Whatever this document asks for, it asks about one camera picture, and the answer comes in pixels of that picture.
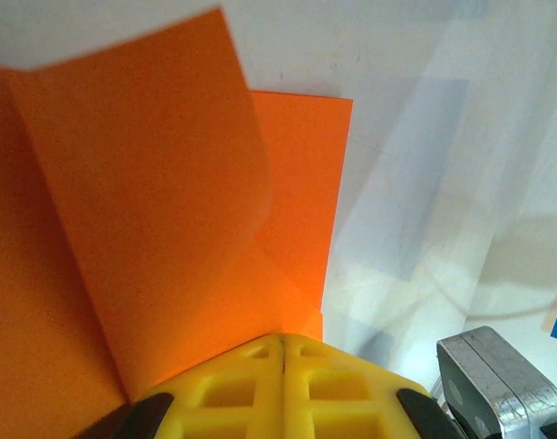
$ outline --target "yellow plastic object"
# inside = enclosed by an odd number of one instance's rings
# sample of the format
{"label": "yellow plastic object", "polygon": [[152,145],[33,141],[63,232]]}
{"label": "yellow plastic object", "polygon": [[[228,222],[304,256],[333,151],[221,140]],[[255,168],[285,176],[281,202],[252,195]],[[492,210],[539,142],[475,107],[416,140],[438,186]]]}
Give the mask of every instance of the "yellow plastic object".
{"label": "yellow plastic object", "polygon": [[398,389],[420,385],[311,338],[272,334],[152,389],[155,439],[418,439]]}

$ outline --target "square cutout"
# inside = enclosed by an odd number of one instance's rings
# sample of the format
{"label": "square cutout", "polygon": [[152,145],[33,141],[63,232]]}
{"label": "square cutout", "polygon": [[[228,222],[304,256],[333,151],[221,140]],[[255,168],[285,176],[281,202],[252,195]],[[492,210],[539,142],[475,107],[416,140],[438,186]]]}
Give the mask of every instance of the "square cutout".
{"label": "square cutout", "polygon": [[379,439],[385,437],[376,413],[313,414],[315,439]]}
{"label": "square cutout", "polygon": [[228,425],[202,425],[187,429],[182,439],[245,439],[247,425],[228,424]]}
{"label": "square cutout", "polygon": [[256,391],[253,377],[214,377],[205,390],[202,407],[251,407]]}
{"label": "square cutout", "polygon": [[349,370],[318,370],[308,380],[311,400],[365,401],[370,398],[363,376]]}

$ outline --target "silver metal object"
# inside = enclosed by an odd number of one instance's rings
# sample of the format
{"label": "silver metal object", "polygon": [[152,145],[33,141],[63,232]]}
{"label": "silver metal object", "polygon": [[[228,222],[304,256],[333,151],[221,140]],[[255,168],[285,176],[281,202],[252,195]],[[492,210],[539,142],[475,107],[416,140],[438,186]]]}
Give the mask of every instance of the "silver metal object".
{"label": "silver metal object", "polygon": [[437,355],[446,401],[466,431],[540,439],[557,422],[556,387],[492,328],[441,340]]}

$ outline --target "orange paper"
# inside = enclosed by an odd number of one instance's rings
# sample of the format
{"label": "orange paper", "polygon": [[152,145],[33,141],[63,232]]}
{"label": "orange paper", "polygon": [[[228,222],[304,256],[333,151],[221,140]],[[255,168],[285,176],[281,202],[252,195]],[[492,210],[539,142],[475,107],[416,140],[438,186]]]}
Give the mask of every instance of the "orange paper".
{"label": "orange paper", "polygon": [[0,70],[0,438],[72,437],[123,401]]}
{"label": "orange paper", "polygon": [[219,10],[10,84],[132,400],[321,337],[351,101],[252,95]]}

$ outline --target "orange sheet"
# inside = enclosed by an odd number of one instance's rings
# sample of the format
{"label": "orange sheet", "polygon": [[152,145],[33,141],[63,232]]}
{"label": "orange sheet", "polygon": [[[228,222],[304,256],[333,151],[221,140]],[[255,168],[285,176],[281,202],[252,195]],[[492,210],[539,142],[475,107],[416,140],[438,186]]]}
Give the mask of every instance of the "orange sheet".
{"label": "orange sheet", "polygon": [[11,86],[132,400],[253,337],[321,336],[350,101],[252,102],[220,11]]}
{"label": "orange sheet", "polygon": [[0,438],[72,437],[123,401],[0,70]]}

